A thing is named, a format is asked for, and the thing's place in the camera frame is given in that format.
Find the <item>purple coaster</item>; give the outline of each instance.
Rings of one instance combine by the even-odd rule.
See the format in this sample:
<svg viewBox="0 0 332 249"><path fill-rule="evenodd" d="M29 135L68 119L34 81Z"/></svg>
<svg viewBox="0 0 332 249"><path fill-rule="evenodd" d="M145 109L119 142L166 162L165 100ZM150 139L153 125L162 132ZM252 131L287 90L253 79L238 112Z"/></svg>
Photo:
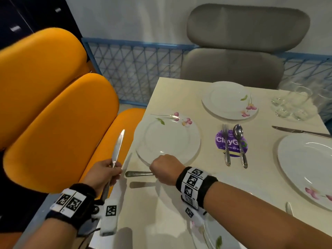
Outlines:
<svg viewBox="0 0 332 249"><path fill-rule="evenodd" d="M224 138L222 138L222 131L220 131L215 136L215 144L217 145L217 147L219 149L222 149L223 152L225 153L225 140L224 140ZM247 144L247 140L244 137L242 137L242 139L241 139L241 144L242 144L244 153L247 153L248 144ZM235 139L235 137L233 135L233 130L228 130L228 148L229 148L230 156L232 156L232 157L240 156L239 144L237 142L237 139Z"/></svg>

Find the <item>silver spoon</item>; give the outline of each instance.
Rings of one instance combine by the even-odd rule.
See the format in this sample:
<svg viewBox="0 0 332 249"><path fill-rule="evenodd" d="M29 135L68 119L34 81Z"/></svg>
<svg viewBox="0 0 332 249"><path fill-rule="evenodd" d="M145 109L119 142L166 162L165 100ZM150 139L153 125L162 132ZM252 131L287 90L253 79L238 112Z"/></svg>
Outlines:
<svg viewBox="0 0 332 249"><path fill-rule="evenodd" d="M248 162L247 162L246 154L244 153L242 145L241 145L241 138L243 137L243 129L240 124L236 124L234 126L233 133L234 133L235 138L237 139L237 142L239 143L242 165L246 169L248 167Z"/></svg>
<svg viewBox="0 0 332 249"><path fill-rule="evenodd" d="M141 177L141 176L153 176L151 171L127 171L125 173L126 177Z"/></svg>

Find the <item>orange seat cushion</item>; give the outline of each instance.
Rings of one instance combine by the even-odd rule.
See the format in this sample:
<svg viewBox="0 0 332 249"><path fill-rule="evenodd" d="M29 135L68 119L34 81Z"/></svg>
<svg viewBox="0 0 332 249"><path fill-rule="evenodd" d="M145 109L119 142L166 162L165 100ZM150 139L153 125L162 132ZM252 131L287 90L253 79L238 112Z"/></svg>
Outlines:
<svg viewBox="0 0 332 249"><path fill-rule="evenodd" d="M73 79L89 72L80 41L48 28L0 51L0 149L12 144Z"/></svg>
<svg viewBox="0 0 332 249"><path fill-rule="evenodd" d="M145 109L131 108L120 113L107 130L105 136L99 143L96 151L94 152L91 160L88 163L80 181L85 177L90 168L98 161L110 159L113 154L114 146L118 140L118 137L123 129L125 129L125 136L123 138L121 149L118 156L118 161L123 164L130 149L131 143L134 139L134 132L138 123L142 120Z"/></svg>
<svg viewBox="0 0 332 249"><path fill-rule="evenodd" d="M103 76L89 73L77 79L6 150L7 176L46 193L77 183L118 109L118 97Z"/></svg>

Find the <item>gray chair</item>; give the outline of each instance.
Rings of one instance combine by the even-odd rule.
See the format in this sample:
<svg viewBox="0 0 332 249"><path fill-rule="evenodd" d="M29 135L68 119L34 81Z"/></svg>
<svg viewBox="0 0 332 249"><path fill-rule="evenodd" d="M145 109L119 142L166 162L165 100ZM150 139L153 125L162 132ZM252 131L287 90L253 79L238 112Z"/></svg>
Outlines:
<svg viewBox="0 0 332 249"><path fill-rule="evenodd" d="M291 8L198 6L188 18L187 35L204 48L185 56L180 78L276 89L284 65L270 53L298 45L309 26L308 15Z"/></svg>

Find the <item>drinking glass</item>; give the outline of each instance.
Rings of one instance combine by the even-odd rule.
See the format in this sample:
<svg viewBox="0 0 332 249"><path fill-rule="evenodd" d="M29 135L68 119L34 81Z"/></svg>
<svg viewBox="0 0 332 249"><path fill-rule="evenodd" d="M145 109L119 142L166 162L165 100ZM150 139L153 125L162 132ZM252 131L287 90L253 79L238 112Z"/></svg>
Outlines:
<svg viewBox="0 0 332 249"><path fill-rule="evenodd" d="M296 109L303 105L312 96L312 91L304 86L298 86L294 92L289 92L283 103L277 107L276 115L282 118L290 116Z"/></svg>
<svg viewBox="0 0 332 249"><path fill-rule="evenodd" d="M317 95L307 100L294 113L293 117L299 121L306 121L317 115L327 104L332 102L332 92L319 89Z"/></svg>
<svg viewBox="0 0 332 249"><path fill-rule="evenodd" d="M305 78L289 76L286 79L283 79L279 86L276 95L272 98L271 102L274 106L279 106L284 103L285 97L288 93L285 91L293 92L298 86L301 86L305 83Z"/></svg>

